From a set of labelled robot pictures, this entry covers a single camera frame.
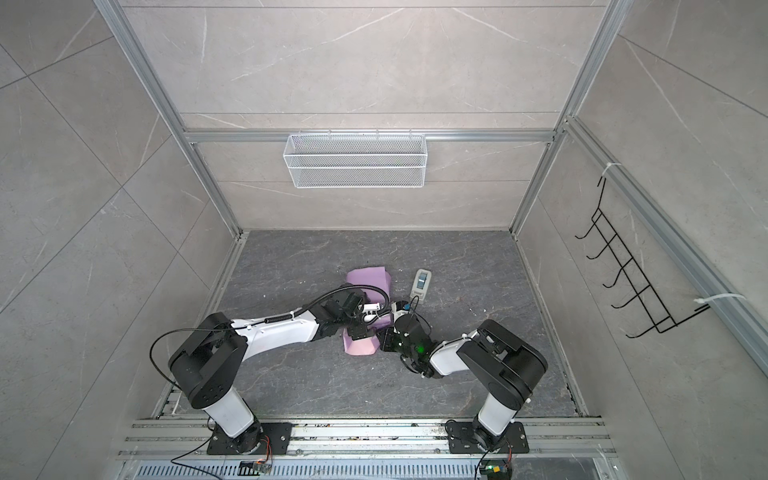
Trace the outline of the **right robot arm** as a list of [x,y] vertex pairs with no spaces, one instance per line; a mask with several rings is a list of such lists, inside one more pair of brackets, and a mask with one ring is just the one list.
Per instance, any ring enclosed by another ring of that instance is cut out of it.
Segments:
[[548,369],[545,357],[498,322],[488,319],[451,341],[431,339],[415,313],[405,313],[377,334],[380,349],[397,353],[406,369],[424,378],[468,371],[487,397],[469,427],[446,427],[449,436],[494,451],[510,441],[517,413]]

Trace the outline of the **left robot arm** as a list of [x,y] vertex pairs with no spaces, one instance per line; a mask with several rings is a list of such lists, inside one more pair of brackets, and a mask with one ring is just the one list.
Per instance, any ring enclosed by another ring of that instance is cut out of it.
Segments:
[[267,433],[234,387],[246,360],[283,346],[310,343],[340,329],[367,334],[390,312],[388,292],[373,285],[346,283],[284,314],[257,319],[208,315],[169,357],[166,380],[190,405],[206,412],[215,427],[210,454],[272,453]]

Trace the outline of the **pink wrapping paper sheet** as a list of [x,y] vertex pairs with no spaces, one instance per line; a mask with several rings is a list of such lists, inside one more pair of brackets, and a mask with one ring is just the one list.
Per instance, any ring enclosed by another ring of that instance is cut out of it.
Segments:
[[[383,266],[366,267],[350,271],[346,276],[346,281],[354,285],[372,285],[390,294],[391,276]],[[380,314],[376,316],[373,312],[373,305],[379,307],[389,306],[384,297],[378,291],[364,289],[367,299],[364,307],[364,327],[349,327],[343,331],[342,339],[344,350],[352,356],[374,355],[380,348],[379,338],[376,336],[379,330],[383,330],[392,324],[391,314]]]

